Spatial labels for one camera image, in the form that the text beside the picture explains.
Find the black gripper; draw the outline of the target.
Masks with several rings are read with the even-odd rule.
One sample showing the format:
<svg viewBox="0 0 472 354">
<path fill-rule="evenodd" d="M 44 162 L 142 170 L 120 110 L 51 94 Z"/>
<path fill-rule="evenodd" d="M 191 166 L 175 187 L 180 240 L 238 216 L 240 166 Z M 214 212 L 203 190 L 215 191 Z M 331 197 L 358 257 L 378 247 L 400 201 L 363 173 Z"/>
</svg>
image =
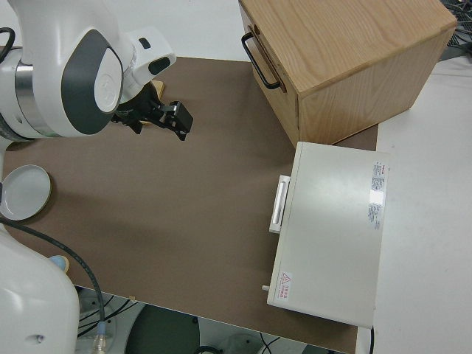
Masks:
<svg viewBox="0 0 472 354">
<path fill-rule="evenodd" d="M 148 122 L 172 131 L 184 141 L 191 131 L 193 117 L 180 101 L 162 105 L 156 87 L 147 83 L 134 98 L 118 105 L 111 122 L 122 123 L 136 134 L 141 133 L 143 122 Z"/>
</svg>

